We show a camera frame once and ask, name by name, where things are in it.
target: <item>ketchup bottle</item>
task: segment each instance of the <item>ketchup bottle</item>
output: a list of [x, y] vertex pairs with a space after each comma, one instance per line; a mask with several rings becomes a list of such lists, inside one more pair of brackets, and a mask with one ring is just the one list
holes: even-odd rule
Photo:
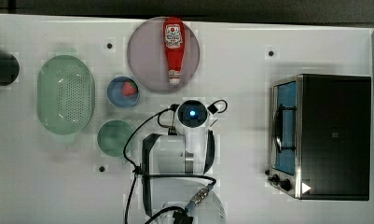
[[164, 52], [169, 66], [169, 81], [172, 85], [180, 83], [180, 72], [185, 49], [185, 31], [183, 22], [170, 17], [163, 23]]

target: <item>toaster oven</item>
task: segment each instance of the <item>toaster oven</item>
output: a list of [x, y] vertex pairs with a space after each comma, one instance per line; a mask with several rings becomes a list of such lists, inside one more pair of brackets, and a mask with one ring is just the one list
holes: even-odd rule
[[302, 74], [272, 85], [270, 184], [301, 200], [369, 199], [370, 77]]

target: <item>white robot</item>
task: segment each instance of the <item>white robot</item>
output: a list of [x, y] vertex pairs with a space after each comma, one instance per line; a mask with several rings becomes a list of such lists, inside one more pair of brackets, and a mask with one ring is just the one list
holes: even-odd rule
[[[220, 101], [226, 107], [218, 112], [215, 104]], [[208, 107], [199, 101], [185, 101], [173, 108], [174, 125], [168, 135], [152, 133], [143, 141], [144, 208], [158, 224], [226, 223], [222, 203], [211, 191], [215, 180], [207, 186], [192, 180], [192, 177], [213, 180], [202, 175], [212, 167], [215, 159], [215, 139], [209, 126], [216, 122], [214, 114], [222, 113], [228, 107], [226, 101], [220, 101]], [[183, 215], [176, 211], [163, 212], [172, 206], [185, 208], [186, 212]]]

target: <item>oven knob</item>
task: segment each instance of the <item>oven knob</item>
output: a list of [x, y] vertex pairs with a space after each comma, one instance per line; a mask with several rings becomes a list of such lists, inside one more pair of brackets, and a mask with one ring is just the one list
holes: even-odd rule
[[280, 181], [280, 187], [285, 191], [289, 191], [291, 189], [291, 181], [289, 179]]
[[272, 177], [269, 177], [268, 180], [273, 183], [273, 185], [278, 185], [280, 177], [278, 175], [273, 175]]

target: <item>white tabletop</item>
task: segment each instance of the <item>white tabletop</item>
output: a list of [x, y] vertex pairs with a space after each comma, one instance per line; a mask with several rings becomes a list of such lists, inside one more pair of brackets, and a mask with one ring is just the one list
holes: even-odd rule
[[[0, 49], [19, 60], [17, 82], [0, 87], [0, 223], [123, 223], [131, 166], [110, 158], [96, 134], [110, 119], [135, 127], [154, 113], [191, 97], [223, 98], [228, 112], [214, 126], [217, 158], [209, 172], [228, 223], [374, 223], [374, 153], [368, 202], [298, 201], [270, 187], [268, 167], [270, 84], [301, 73], [372, 75], [371, 29], [186, 22], [201, 45], [201, 62], [181, 91], [157, 94], [140, 86], [137, 106], [116, 108], [108, 82], [132, 76], [126, 49], [143, 21], [0, 15]], [[36, 78], [59, 46], [74, 48], [93, 73], [96, 108], [75, 141], [60, 143], [35, 113]], [[269, 57], [268, 51], [275, 52]], [[164, 133], [151, 122], [141, 140]], [[98, 166], [107, 167], [105, 173]], [[131, 222], [143, 223], [141, 188], [133, 195]]]

